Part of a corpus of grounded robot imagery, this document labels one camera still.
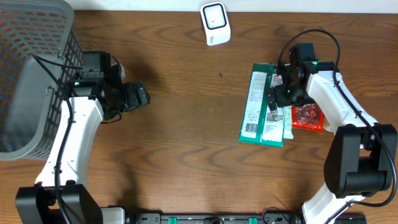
laundry basket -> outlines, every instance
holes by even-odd
[[[48,158],[62,94],[31,55],[81,66],[74,18],[62,0],[0,1],[0,160]],[[63,84],[76,72],[44,64]]]

red plastic bag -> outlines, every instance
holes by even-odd
[[[293,128],[303,128],[323,133],[323,113],[316,104],[292,107]]]

wooden table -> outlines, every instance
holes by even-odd
[[[398,127],[398,15],[229,13],[231,40],[208,47],[198,12],[78,11],[84,49],[111,52],[126,81],[142,80],[149,106],[100,125],[88,190],[102,206],[164,213],[257,213],[298,209],[321,187],[333,135],[294,130],[283,149],[238,142],[254,62],[276,63],[300,31],[326,29],[341,44],[340,70],[352,94],[380,123]],[[335,44],[308,34],[317,57]],[[33,185],[44,161],[0,162],[0,223],[19,223],[14,197]],[[380,202],[389,192],[367,202]],[[354,205],[368,223],[397,223],[388,207]]]

